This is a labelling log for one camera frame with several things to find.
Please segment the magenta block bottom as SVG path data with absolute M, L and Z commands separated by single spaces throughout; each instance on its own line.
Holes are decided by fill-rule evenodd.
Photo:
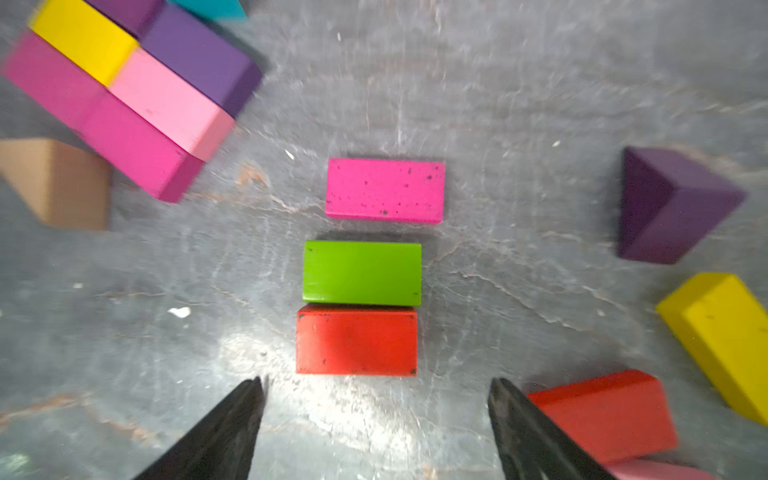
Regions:
M 331 158 L 325 213 L 344 220 L 439 224 L 445 178 L 440 162 Z

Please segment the yellow block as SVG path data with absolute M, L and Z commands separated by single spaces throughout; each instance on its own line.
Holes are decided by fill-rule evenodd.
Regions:
M 102 85 L 109 87 L 138 41 L 85 1 L 44 1 L 30 29 Z
M 730 273 L 694 275 L 656 306 L 738 414 L 767 424 L 767 312 Z

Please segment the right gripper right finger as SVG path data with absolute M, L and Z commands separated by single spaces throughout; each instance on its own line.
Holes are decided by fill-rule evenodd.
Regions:
M 615 480 L 509 380 L 491 381 L 488 412 L 507 480 Z

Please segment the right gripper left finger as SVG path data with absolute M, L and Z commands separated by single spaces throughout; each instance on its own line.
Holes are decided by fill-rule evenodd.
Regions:
M 243 381 L 136 478 L 248 478 L 265 405 L 261 379 Z

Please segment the red block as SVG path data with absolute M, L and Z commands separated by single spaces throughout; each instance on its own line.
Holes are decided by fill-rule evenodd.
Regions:
M 297 312 L 298 374 L 413 377 L 417 371 L 412 307 L 308 304 Z
M 528 399 L 602 464 L 678 445 L 661 381 L 639 370 L 530 393 Z

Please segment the teal triangle block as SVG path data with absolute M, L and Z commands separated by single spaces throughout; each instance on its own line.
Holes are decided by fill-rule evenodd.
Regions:
M 207 20 L 242 20 L 247 18 L 240 0 L 169 0 L 187 11 Z

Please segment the tan wooden block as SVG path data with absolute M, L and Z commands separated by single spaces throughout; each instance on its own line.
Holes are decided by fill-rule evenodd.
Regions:
M 111 173 L 99 155 L 54 139 L 1 142 L 1 176 L 50 227 L 107 229 Z

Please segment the magenta block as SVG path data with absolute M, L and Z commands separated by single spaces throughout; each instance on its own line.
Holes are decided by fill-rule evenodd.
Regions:
M 344 220 L 439 224 L 445 178 L 440 162 L 331 158 L 325 213 Z
M 106 87 L 32 30 L 2 64 L 3 75 L 76 134 Z
M 80 136 L 155 199 L 177 203 L 204 162 L 186 152 L 109 92 L 88 110 Z

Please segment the green block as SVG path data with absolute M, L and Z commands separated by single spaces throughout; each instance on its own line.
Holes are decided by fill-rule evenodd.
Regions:
M 418 307 L 422 303 L 418 243 L 305 243 L 302 298 L 308 303 Z

